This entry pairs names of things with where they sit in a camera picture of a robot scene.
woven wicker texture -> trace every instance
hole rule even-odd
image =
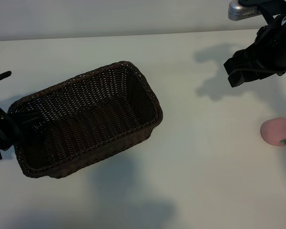
[[[147,139],[163,118],[146,78],[118,62],[23,97],[8,113],[39,110],[37,141],[15,147],[28,177],[65,177]]]

brown wicker basket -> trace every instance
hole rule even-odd
[[[163,113],[146,78],[118,62],[71,78],[13,103],[8,113],[39,110],[40,138],[15,147],[28,177],[66,177],[146,140]]]

white tabletop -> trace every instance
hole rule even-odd
[[[0,229],[286,229],[286,74],[231,88],[223,63],[255,30],[0,42],[0,106],[121,60],[146,76],[163,122],[133,148],[66,178],[0,161]]]

pink peach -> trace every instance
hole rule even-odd
[[[261,126],[262,138],[273,146],[286,145],[286,118],[275,118]]]

basket rim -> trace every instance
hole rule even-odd
[[[20,105],[22,105],[23,103],[26,103],[32,99],[37,99],[45,94],[48,93],[52,93],[54,91],[57,91],[63,87],[65,87],[68,84],[71,83],[77,83],[79,81],[85,80],[87,78],[90,78],[92,76],[95,75],[99,75],[104,71],[110,70],[110,69],[115,69],[121,65],[125,65],[126,68],[130,68],[132,70],[134,70],[134,72],[136,73],[135,76],[139,78],[140,82],[145,86],[147,94],[149,95],[149,98],[152,101],[152,105],[153,108],[155,110],[155,117],[153,120],[144,123],[142,125],[139,125],[138,127],[134,128],[134,129],[130,129],[128,131],[125,131],[123,133],[120,133],[112,138],[106,139],[94,146],[91,146],[89,148],[83,149],[81,151],[78,151],[77,153],[70,155],[69,157],[67,157],[64,160],[58,161],[54,164],[48,165],[48,166],[44,166],[41,168],[32,168],[27,160],[26,160],[26,156],[23,153],[22,148],[20,148],[19,146],[15,146],[15,153],[16,153],[16,157],[17,160],[23,170],[23,173],[30,176],[30,177],[42,177],[42,176],[46,176],[56,170],[59,170],[60,168],[62,168],[63,166],[66,166],[70,163],[72,163],[75,160],[78,160],[79,158],[85,157],[88,154],[90,154],[92,151],[97,150],[102,150],[104,147],[106,147],[108,144],[114,144],[116,141],[120,141],[126,137],[129,137],[130,135],[135,135],[141,131],[150,129],[150,128],[155,128],[156,126],[158,126],[160,124],[160,122],[163,119],[163,112],[162,109],[160,107],[159,101],[157,99],[157,97],[155,96],[154,92],[152,91],[152,89],[150,88],[145,76],[139,71],[139,69],[133,65],[131,62],[128,61],[120,61],[120,62],[116,62],[116,63],[112,63],[103,67],[100,67],[98,69],[83,73],[83,74],[79,74],[71,79],[68,79],[62,83],[58,83],[54,86],[48,87],[44,90],[41,90],[39,92],[33,93],[31,95],[27,95],[17,101],[15,101],[8,110],[8,114],[10,114],[11,112],[15,111]]]

